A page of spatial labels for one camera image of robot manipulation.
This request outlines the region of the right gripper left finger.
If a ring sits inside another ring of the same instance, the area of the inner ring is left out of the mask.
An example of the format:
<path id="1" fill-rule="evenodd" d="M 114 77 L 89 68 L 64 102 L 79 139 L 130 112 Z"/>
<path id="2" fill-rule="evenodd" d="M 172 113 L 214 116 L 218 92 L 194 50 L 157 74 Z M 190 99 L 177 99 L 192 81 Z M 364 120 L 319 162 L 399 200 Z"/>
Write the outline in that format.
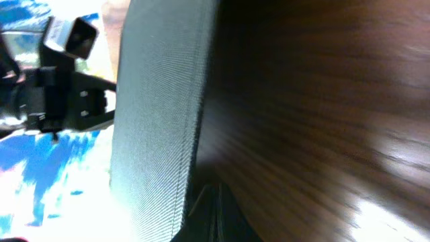
<path id="1" fill-rule="evenodd" d="M 215 193 L 214 187 L 206 185 L 200 192 L 184 226 L 171 242 L 215 241 Z"/>

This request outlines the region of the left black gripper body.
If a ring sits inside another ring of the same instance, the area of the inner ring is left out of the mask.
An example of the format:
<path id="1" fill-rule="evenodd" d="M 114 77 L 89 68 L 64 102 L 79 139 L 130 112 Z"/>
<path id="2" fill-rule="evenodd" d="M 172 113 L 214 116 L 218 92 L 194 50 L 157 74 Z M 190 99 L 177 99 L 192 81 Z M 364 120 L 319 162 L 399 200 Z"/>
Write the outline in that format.
<path id="1" fill-rule="evenodd" d="M 105 93 L 116 84 L 76 70 L 71 58 L 42 45 L 40 67 L 21 69 L 1 42 L 1 132 L 101 130 L 114 122 Z"/>

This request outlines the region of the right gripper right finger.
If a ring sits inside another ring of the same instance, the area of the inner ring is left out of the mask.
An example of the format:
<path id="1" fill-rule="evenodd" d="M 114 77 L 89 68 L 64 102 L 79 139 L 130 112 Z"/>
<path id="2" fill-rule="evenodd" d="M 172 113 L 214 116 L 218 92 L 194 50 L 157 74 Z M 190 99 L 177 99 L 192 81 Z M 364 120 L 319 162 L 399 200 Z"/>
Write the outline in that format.
<path id="1" fill-rule="evenodd" d="M 218 184 L 216 195 L 217 236 L 220 242 L 262 242 L 226 184 Z"/>

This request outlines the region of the black gift box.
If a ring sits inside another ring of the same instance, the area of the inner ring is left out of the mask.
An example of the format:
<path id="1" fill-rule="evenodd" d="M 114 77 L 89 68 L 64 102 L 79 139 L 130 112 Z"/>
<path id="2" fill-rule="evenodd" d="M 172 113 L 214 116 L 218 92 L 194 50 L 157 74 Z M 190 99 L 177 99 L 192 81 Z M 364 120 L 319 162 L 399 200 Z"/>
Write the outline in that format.
<path id="1" fill-rule="evenodd" d="M 122 30 L 111 193 L 122 241 L 170 241 L 196 162 L 218 1 L 132 1 Z"/>

